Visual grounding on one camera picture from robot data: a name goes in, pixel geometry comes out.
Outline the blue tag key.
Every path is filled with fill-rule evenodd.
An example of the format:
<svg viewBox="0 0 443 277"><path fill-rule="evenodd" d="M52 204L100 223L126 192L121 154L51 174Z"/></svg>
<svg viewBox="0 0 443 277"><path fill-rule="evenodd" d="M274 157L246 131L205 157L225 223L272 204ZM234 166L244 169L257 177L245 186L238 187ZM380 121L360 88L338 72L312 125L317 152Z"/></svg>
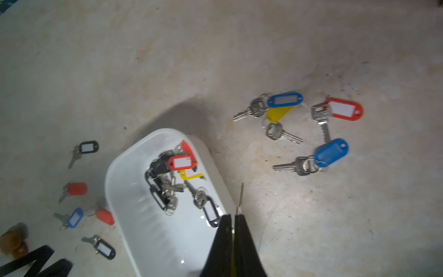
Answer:
<svg viewBox="0 0 443 277"><path fill-rule="evenodd" d="M297 157L291 163L273 165L272 169L276 172L293 172L301 177L314 175L327 171L333 163L344 158L348 152L348 143L344 139L337 138L320 146L311 156Z"/></svg>

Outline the black frame tag key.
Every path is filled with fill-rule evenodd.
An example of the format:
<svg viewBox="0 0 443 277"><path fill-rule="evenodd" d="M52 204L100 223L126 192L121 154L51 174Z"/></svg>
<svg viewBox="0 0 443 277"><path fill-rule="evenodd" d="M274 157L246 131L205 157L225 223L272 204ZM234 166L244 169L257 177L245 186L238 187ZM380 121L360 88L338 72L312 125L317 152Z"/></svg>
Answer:
<svg viewBox="0 0 443 277"><path fill-rule="evenodd" d="M116 257L116 250L98 235L89 238L83 237L81 240L91 244L95 248L96 254L102 255L108 260L113 260Z"/></svg>

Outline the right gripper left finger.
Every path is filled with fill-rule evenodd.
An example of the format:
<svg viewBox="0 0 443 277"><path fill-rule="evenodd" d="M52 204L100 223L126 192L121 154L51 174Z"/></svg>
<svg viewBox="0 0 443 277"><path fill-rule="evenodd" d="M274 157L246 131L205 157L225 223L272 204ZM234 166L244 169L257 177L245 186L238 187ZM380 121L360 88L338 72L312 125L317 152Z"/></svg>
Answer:
<svg viewBox="0 0 443 277"><path fill-rule="evenodd" d="M233 247L232 217L221 217L201 277L230 277Z"/></svg>

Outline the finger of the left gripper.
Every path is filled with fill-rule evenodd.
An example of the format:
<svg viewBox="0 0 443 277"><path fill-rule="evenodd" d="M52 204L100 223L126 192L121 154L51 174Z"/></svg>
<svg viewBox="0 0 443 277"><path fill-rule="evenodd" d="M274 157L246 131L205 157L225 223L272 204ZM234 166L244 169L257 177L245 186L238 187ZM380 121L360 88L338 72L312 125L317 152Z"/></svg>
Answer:
<svg viewBox="0 0 443 277"><path fill-rule="evenodd" d="M54 250L48 245L44 245L29 254L16 259L6 265L1 266L1 276L5 277L20 268L25 267L33 262L31 268L25 273L25 277L36 277L40 274L43 266L48 262L50 257L54 254Z"/></svg>
<svg viewBox="0 0 443 277"><path fill-rule="evenodd" d="M73 263L67 259L60 259L45 270L39 272L36 277L68 277Z"/></svg>

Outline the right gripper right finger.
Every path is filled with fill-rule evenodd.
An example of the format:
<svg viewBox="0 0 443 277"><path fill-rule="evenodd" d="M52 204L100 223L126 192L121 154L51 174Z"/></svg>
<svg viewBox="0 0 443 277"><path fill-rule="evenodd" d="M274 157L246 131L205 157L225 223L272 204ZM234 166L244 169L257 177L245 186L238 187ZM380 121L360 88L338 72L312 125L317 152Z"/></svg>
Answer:
<svg viewBox="0 0 443 277"><path fill-rule="evenodd" d="M246 218L235 216L234 261L237 277L266 277Z"/></svg>

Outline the black frame tag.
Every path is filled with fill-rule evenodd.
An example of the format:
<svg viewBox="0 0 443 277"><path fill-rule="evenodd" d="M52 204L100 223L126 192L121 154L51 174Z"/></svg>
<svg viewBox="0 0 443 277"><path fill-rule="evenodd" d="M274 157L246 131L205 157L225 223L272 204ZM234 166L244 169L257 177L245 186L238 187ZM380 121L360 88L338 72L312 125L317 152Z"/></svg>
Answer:
<svg viewBox="0 0 443 277"><path fill-rule="evenodd" d="M155 188L150 187L150 193L158 203L159 207L163 211L167 211L170 201L168 197L164 194L164 192L162 190L156 190Z"/></svg>

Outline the small yellow tag in box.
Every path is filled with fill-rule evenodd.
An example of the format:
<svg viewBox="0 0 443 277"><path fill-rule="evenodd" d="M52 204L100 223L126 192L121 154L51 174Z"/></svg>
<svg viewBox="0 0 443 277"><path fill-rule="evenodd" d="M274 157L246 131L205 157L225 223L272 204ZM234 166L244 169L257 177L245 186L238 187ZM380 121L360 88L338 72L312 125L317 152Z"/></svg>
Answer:
<svg viewBox="0 0 443 277"><path fill-rule="evenodd" d="M199 169L186 169L186 170L180 170L180 177L184 180L184 181L189 181L192 179L196 179L196 178L201 178L203 177L204 174L201 170Z"/></svg>

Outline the blue white label tag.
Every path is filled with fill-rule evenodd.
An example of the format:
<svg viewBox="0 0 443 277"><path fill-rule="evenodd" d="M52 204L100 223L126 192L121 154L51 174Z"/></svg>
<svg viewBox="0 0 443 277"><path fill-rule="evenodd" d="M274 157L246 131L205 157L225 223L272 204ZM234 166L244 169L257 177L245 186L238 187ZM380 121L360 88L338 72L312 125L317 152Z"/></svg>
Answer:
<svg viewBox="0 0 443 277"><path fill-rule="evenodd" d="M270 108L295 107L301 105L304 97L295 91L271 95L264 93L260 97L253 99L248 108L233 116L233 121L239 121L244 118L265 118L266 112Z"/></svg>

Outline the red white tag key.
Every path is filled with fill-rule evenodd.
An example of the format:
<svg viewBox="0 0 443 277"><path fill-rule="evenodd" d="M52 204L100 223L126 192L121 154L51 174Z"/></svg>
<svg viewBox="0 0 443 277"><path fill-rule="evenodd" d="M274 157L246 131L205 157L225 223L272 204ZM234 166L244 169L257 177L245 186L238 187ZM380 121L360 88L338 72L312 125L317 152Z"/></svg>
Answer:
<svg viewBox="0 0 443 277"><path fill-rule="evenodd" d="M364 114L363 107L349 100L327 97L322 103L311 107L311 117L323 132L324 142L330 143L328 122L331 117L346 121L357 121Z"/></svg>

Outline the black tag in box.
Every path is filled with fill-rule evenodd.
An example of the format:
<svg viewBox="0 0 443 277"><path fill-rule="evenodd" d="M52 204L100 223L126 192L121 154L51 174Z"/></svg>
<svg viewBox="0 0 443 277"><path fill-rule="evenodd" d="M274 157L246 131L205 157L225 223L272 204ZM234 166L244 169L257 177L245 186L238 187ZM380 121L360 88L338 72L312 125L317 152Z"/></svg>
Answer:
<svg viewBox="0 0 443 277"><path fill-rule="evenodd" d="M160 154L157 159L151 162L149 172L154 175L169 173L171 170L168 166L168 161L172 157L174 157L174 154L170 151Z"/></svg>

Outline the red white label tag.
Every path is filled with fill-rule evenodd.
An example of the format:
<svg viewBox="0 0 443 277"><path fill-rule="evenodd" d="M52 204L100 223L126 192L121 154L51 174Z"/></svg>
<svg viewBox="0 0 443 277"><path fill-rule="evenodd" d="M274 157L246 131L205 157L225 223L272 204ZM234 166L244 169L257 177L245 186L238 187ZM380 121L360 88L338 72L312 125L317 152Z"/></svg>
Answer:
<svg viewBox="0 0 443 277"><path fill-rule="evenodd" d="M189 155L182 155L171 157L167 164L171 171L180 171L194 168L196 161Z"/></svg>

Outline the black white label tag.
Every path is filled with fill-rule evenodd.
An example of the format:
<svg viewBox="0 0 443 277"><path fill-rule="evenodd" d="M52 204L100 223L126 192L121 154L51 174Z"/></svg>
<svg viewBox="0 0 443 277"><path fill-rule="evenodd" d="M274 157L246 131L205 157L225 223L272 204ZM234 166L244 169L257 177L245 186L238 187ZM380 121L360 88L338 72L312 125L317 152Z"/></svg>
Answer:
<svg viewBox="0 0 443 277"><path fill-rule="evenodd" d="M162 182L161 182L161 180L159 179L159 176L158 176L157 174L151 172L150 170L147 170L147 171L145 172L145 175L144 175L144 176L145 176L145 180L146 180L147 184L148 184L150 187L153 187L153 188L155 188L156 190L161 190L161 188L162 188Z"/></svg>

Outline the yellow tag key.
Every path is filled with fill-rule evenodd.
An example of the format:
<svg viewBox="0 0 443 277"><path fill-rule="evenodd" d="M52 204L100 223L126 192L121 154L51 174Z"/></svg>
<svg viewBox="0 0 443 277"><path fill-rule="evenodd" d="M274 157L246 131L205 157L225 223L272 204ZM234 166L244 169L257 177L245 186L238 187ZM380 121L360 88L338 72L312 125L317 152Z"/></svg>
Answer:
<svg viewBox="0 0 443 277"><path fill-rule="evenodd" d="M266 117L262 120L262 127L267 138L273 141L287 140L295 144L303 143L302 138L286 132L280 122L292 109L293 107L270 108L266 112Z"/></svg>

